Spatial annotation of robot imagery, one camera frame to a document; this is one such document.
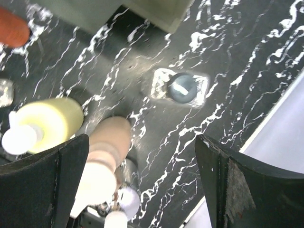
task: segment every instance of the white knob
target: white knob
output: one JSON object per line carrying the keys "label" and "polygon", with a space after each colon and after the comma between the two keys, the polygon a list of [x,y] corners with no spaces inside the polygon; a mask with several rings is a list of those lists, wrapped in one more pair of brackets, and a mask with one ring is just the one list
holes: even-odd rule
{"label": "white knob", "polygon": [[128,218],[122,211],[112,211],[105,217],[104,228],[127,228]]}
{"label": "white knob", "polygon": [[17,125],[8,129],[2,138],[3,149],[12,155],[21,155],[32,149],[43,138],[40,127],[31,125]]}

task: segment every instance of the beige cylinder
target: beige cylinder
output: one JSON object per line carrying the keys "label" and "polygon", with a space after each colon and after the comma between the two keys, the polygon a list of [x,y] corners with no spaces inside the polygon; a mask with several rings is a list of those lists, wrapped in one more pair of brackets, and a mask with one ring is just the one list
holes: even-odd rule
{"label": "beige cylinder", "polygon": [[130,123],[122,117],[100,122],[91,136],[90,151],[70,216],[76,218],[87,205],[111,200],[117,189],[116,168],[126,158],[131,144]]}
{"label": "beige cylinder", "polygon": [[98,160],[115,169],[126,158],[131,145],[131,126],[123,117],[110,117],[100,122],[90,139],[88,161]]}

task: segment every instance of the black marble surface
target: black marble surface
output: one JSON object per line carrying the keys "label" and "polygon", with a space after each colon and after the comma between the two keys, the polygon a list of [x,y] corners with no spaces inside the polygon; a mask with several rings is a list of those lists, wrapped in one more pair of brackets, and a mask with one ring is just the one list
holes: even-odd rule
{"label": "black marble surface", "polygon": [[[90,134],[111,115],[133,124],[133,148],[141,178],[143,228],[178,228],[203,197],[194,139],[205,133],[238,150],[304,65],[304,1],[196,0],[176,34],[166,34],[120,8],[95,35],[23,0],[0,4],[26,19],[29,43],[0,46],[0,77],[15,82],[8,113],[49,97],[83,104]],[[181,109],[140,94],[152,66],[178,67],[211,78],[206,105]]]}

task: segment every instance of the orange cylinder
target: orange cylinder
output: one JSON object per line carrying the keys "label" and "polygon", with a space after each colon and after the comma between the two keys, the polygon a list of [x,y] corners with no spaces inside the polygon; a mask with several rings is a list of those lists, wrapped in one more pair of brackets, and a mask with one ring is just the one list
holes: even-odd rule
{"label": "orange cylinder", "polygon": [[24,45],[29,39],[27,23],[0,6],[0,42],[11,48]]}

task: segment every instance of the yellow cylinder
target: yellow cylinder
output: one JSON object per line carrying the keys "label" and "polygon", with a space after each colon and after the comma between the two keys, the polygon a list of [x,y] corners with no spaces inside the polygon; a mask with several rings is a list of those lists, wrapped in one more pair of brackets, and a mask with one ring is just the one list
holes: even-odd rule
{"label": "yellow cylinder", "polygon": [[17,125],[34,124],[42,130],[42,139],[29,149],[30,153],[39,153],[67,141],[79,130],[83,120],[81,106],[68,97],[35,101],[16,113]]}

